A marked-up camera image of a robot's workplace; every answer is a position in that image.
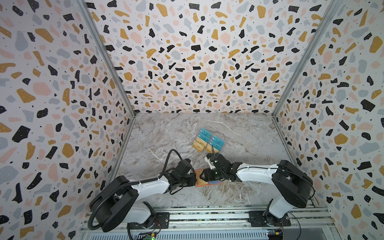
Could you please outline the aluminium corner post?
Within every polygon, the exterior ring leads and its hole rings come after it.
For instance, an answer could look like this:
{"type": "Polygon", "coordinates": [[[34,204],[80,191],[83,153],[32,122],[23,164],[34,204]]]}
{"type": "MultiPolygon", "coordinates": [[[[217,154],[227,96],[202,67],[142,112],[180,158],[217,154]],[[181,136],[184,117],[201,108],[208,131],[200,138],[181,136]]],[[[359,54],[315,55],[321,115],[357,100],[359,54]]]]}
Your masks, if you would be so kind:
{"type": "Polygon", "coordinates": [[[336,15],[339,7],[343,3],[342,0],[334,0],[330,1],[330,5],[328,6],[327,10],[325,11],[324,17],[321,20],[319,27],[317,28],[317,31],[314,33],[307,49],[305,50],[303,57],[298,63],[298,66],[296,70],[294,71],[291,79],[289,80],[288,84],[284,88],[284,91],[282,93],[282,96],[280,100],[278,101],[278,104],[273,112],[273,120],[276,119],[279,112],[282,110],[283,106],[285,105],[290,92],[294,89],[296,82],[298,81],[300,74],[302,73],[303,69],[305,68],[307,62],[310,60],[311,55],[314,53],[317,44],[322,39],[323,35],[325,34],[326,30],[328,29],[328,26],[333,19],[333,17],[336,15]]]}
{"type": "Polygon", "coordinates": [[[107,53],[107,49],[101,39],[101,36],[97,30],[97,27],[92,19],[92,15],[91,13],[89,12],[88,8],[87,8],[87,4],[85,1],[81,1],[81,0],[76,0],[75,1],[76,4],[77,4],[77,7],[80,11],[80,14],[86,24],[86,26],[88,27],[89,31],[90,31],[90,34],[96,44],[96,47],[98,48],[98,51],[99,53],[101,54],[101,57],[103,58],[103,61],[104,63],[106,64],[106,67],[107,69],[109,70],[111,76],[112,76],[112,79],[113,81],[115,82],[115,85],[125,103],[125,106],[127,108],[127,112],[129,113],[129,116],[132,117],[133,119],[135,118],[136,114],[132,108],[132,105],[130,103],[130,100],[125,92],[125,89],[119,79],[119,76],[117,74],[117,71],[113,65],[113,62],[112,60],[110,59],[108,53],[107,53]]]}

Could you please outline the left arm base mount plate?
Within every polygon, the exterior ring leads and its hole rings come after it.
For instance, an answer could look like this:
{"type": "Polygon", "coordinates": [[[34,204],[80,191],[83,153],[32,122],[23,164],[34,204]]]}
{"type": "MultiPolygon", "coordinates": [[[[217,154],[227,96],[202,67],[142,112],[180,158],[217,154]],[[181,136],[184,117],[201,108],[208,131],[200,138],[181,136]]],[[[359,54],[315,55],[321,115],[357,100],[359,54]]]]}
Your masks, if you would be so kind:
{"type": "Polygon", "coordinates": [[[151,214],[149,219],[146,220],[143,224],[130,222],[129,227],[131,230],[162,230],[168,229],[170,223],[170,213],[169,212],[160,212],[151,214]]]}

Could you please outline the aluminium corner post right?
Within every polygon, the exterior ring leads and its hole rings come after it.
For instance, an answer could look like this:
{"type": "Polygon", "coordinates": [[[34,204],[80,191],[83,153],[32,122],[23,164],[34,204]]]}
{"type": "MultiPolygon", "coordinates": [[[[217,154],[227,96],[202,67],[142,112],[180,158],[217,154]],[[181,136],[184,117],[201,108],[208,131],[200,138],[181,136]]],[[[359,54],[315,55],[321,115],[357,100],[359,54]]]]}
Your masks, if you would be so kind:
{"type": "Polygon", "coordinates": [[[323,35],[325,34],[326,30],[328,29],[328,26],[333,19],[333,17],[336,15],[339,7],[343,3],[342,0],[334,0],[330,1],[330,5],[328,6],[327,10],[325,11],[324,17],[321,20],[319,27],[317,28],[317,31],[314,33],[307,49],[305,50],[303,57],[298,63],[298,66],[296,70],[294,71],[291,79],[289,80],[288,84],[284,88],[284,91],[282,93],[282,96],[280,100],[278,101],[278,104],[273,112],[273,120],[276,119],[279,112],[282,110],[283,106],[285,105],[290,92],[294,89],[296,82],[298,81],[300,74],[302,73],[303,69],[305,68],[307,62],[310,60],[311,55],[314,53],[317,44],[322,39],[323,35]]]}

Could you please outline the aluminium corner post left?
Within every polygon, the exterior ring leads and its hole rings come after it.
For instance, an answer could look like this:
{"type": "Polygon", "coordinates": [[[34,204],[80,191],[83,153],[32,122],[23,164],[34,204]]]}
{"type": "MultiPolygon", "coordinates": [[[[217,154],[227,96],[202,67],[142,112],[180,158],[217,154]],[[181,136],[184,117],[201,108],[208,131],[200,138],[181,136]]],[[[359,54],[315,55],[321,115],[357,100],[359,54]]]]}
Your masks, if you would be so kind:
{"type": "Polygon", "coordinates": [[[110,59],[108,53],[107,53],[107,49],[101,39],[101,36],[97,30],[97,27],[92,19],[92,15],[91,13],[89,12],[88,8],[87,8],[87,4],[85,1],[81,1],[81,0],[76,0],[75,1],[76,4],[77,4],[77,7],[80,11],[80,14],[86,24],[86,26],[88,27],[89,31],[90,31],[90,34],[96,44],[96,47],[98,48],[98,51],[99,53],[101,54],[101,57],[103,58],[103,61],[104,63],[106,64],[106,67],[107,69],[109,70],[111,76],[112,76],[112,79],[113,81],[115,82],[115,85],[125,103],[125,106],[127,108],[127,112],[129,113],[129,116],[132,117],[133,119],[135,118],[136,114],[132,108],[132,105],[130,103],[130,100],[125,92],[125,89],[119,79],[119,76],[117,74],[117,71],[113,65],[113,62],[112,60],[110,59]]]}

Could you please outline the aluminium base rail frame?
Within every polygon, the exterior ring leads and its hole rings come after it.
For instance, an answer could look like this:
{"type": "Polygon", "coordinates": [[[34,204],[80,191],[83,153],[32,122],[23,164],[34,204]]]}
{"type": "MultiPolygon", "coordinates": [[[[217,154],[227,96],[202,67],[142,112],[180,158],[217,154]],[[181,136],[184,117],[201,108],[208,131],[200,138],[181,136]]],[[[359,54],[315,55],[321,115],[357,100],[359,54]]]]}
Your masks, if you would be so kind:
{"type": "Polygon", "coordinates": [[[252,227],[249,211],[264,211],[265,206],[156,208],[169,212],[168,229],[131,230],[122,222],[104,233],[90,231],[86,223],[80,230],[81,240],[339,240],[337,228],[325,208],[308,203],[304,209],[288,213],[290,227],[252,227]]]}

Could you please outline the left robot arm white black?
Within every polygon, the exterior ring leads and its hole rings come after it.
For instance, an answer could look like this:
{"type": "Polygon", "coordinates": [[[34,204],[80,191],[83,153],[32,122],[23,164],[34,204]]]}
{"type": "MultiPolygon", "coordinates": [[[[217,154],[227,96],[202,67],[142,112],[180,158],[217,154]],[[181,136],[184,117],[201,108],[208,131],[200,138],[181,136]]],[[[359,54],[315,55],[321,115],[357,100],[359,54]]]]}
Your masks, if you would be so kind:
{"type": "Polygon", "coordinates": [[[157,194],[173,195],[183,188],[195,186],[196,181],[190,159],[181,160],[175,168],[157,178],[129,181],[119,176],[91,201],[88,229],[109,232],[122,222],[148,229],[157,220],[157,212],[143,199],[157,194]]]}

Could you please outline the orange card holder wallet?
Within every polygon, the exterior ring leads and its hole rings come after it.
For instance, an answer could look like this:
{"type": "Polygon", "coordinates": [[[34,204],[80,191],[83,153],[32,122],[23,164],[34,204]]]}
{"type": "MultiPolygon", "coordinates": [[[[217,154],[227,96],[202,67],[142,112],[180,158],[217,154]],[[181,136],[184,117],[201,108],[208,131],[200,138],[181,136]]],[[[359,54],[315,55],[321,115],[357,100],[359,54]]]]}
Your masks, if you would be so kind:
{"type": "Polygon", "coordinates": [[[209,180],[209,179],[202,179],[200,177],[201,174],[203,174],[204,169],[198,169],[195,170],[196,174],[196,186],[197,187],[206,187],[206,186],[213,186],[213,185],[220,185],[222,181],[220,180],[209,180]]]}

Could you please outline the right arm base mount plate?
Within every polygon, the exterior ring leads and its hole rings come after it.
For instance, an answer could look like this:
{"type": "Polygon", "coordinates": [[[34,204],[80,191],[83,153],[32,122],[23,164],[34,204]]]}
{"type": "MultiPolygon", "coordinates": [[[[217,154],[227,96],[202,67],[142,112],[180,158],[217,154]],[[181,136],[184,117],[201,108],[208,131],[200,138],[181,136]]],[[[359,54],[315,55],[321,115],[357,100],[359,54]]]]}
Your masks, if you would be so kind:
{"type": "Polygon", "coordinates": [[[264,211],[249,211],[248,222],[252,227],[290,227],[291,222],[288,214],[281,219],[264,211]]]}

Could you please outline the clear acrylic card stand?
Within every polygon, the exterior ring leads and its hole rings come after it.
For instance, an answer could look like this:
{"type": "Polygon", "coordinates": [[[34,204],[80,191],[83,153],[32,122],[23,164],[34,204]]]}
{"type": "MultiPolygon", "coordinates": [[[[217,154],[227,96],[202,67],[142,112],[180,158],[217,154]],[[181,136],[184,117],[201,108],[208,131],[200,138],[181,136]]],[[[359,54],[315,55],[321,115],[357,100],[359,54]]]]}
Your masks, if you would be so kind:
{"type": "Polygon", "coordinates": [[[212,134],[210,140],[207,142],[208,145],[209,145],[210,141],[212,140],[212,137],[213,137],[213,136],[214,136],[214,135],[212,134]]]}

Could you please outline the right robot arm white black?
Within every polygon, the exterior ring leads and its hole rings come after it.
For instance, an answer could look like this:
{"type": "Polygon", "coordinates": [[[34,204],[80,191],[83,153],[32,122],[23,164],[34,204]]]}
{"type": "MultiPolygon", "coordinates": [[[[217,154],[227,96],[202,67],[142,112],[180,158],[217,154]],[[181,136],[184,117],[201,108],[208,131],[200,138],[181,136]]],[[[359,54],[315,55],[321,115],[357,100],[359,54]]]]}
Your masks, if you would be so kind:
{"type": "Polygon", "coordinates": [[[274,185],[279,196],[272,199],[263,213],[265,222],[277,224],[293,208],[305,208],[314,193],[313,181],[291,162],[281,160],[273,165],[231,163],[223,155],[207,154],[209,168],[197,174],[197,181],[258,182],[274,185]]]}

